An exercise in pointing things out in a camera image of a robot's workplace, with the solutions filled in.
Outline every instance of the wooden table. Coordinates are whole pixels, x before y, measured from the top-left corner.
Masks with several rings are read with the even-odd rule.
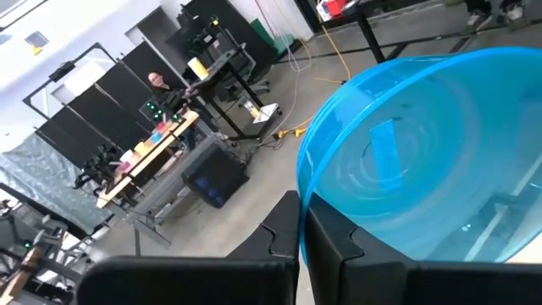
[[[40,258],[41,251],[38,247],[32,248],[26,253],[25,259],[23,259],[23,266],[34,269],[37,266],[38,259]],[[28,280],[31,278],[32,272],[19,270],[17,274],[6,284],[6,289],[0,297],[0,305],[7,305],[13,301],[23,290]]]
[[[120,171],[115,171],[114,187],[109,191],[104,189],[98,194],[96,205],[99,208],[107,207],[140,172],[142,172],[160,153],[167,149],[173,141],[176,141],[176,137],[180,136],[180,134],[194,124],[199,118],[199,115],[194,111],[188,110],[183,114],[183,118],[185,118],[185,122],[182,122],[181,124],[172,121],[167,122],[166,128],[162,132],[163,136],[159,142],[153,143],[150,138],[147,139],[145,143],[149,149],[146,154],[140,155],[139,153],[134,152],[134,155],[130,160],[130,164],[132,164],[131,167],[124,170],[128,175],[124,175]]]

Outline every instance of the concrete floor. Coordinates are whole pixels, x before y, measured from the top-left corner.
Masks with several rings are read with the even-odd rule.
[[[532,6],[532,13],[542,15],[541,5],[537,4],[535,7],[533,3]],[[381,20],[374,27],[374,31],[381,43],[396,42],[460,31],[466,18],[467,13],[463,5],[451,8],[439,6]],[[536,39],[536,32],[540,30],[542,25],[532,26],[516,33],[510,33],[508,29],[494,30],[480,36],[467,49],[498,45],[542,47],[542,41]],[[334,30],[332,36],[340,50],[367,46],[361,31],[355,25]],[[450,39],[411,45],[401,56],[447,53],[456,41],[457,39]],[[314,37],[307,46],[313,55],[333,51],[325,36]],[[385,49],[384,55],[390,51],[390,48]],[[303,49],[296,53],[297,57],[306,55],[307,52]],[[352,53],[344,57],[352,75],[375,65],[369,52]],[[300,62],[300,66],[306,64],[309,64],[309,61]],[[307,69],[301,73],[297,87],[297,74],[288,64],[277,64],[266,77],[271,81],[272,92],[264,95],[263,101],[278,103],[285,114],[291,110],[291,115],[283,125],[283,128],[289,128],[315,114],[338,87],[335,83],[314,80],[313,77],[344,80],[346,71],[337,57],[327,57],[314,59],[312,70]],[[232,108],[230,111],[234,118],[239,116],[237,119],[248,121],[244,110]],[[296,158],[300,143],[300,139],[288,137],[279,150],[261,149],[249,168],[250,181],[222,209],[198,203],[180,207],[174,214],[182,214],[188,209],[194,210],[183,218],[168,220],[163,226],[164,234],[172,240],[171,248],[166,250],[141,236],[142,255],[193,257],[227,255],[256,229],[285,191],[296,189]],[[118,221],[93,245],[91,257],[101,260],[117,255],[134,255],[134,245],[133,229]],[[541,247],[542,238],[538,238],[512,261],[542,263],[542,252],[539,251]],[[304,265],[300,273],[297,303],[313,304],[310,280]]]

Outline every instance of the blue container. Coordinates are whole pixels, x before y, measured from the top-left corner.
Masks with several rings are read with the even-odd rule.
[[[400,58],[323,105],[297,183],[410,258],[502,262],[542,230],[541,153],[542,51]]]

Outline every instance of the man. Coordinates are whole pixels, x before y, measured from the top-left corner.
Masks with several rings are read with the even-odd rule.
[[[467,10],[471,14],[467,21],[467,33],[473,32],[491,21],[491,2],[489,0],[465,0]],[[497,22],[507,20],[512,27],[526,25],[523,16],[522,0],[501,0]]]
[[[153,71],[153,72],[149,73],[148,80],[151,83],[151,85],[152,85],[152,87],[153,87],[156,94],[163,94],[165,92],[180,90],[180,91],[184,92],[185,96],[187,96],[192,91],[191,88],[188,88],[188,89],[185,90],[183,88],[183,86],[180,85],[180,84],[174,85],[173,81],[165,80],[163,78],[163,75],[159,74],[156,71]],[[189,109],[191,109],[193,111],[196,111],[200,115],[200,119],[202,119],[203,123],[205,123],[207,126],[209,126],[209,128],[213,132],[217,133],[218,136],[221,139],[223,139],[223,140],[228,139],[227,135],[225,135],[225,134],[218,131],[218,127],[213,122],[213,117],[211,117],[209,115],[208,111],[205,109],[205,106],[203,106],[202,104],[200,104],[197,101],[191,102],[191,100],[188,99],[188,98],[183,98],[183,100],[181,102],[181,105],[182,105],[181,106],[182,108],[189,108]],[[186,140],[187,140],[187,146],[190,149],[194,149],[194,146],[196,145],[194,135],[190,133],[189,135],[187,135]]]

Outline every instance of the white wall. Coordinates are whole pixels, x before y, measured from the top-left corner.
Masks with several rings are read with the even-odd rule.
[[[7,34],[14,38],[0,46],[0,151],[18,145],[44,123],[21,102],[24,97],[61,63],[96,42],[115,58],[130,52],[135,44],[125,33],[159,4],[158,0],[49,0],[8,28]],[[36,56],[21,42],[34,31],[50,41]]]
[[[160,0],[163,11],[173,20],[180,11],[180,4],[187,4],[190,0]],[[303,18],[301,11],[294,0],[229,0],[230,3],[239,11],[239,13],[250,23],[259,19],[266,31],[271,37],[279,32],[282,34],[292,34],[295,38],[308,40],[313,33],[307,22]],[[260,4],[263,13],[269,20],[268,25],[256,1]]]

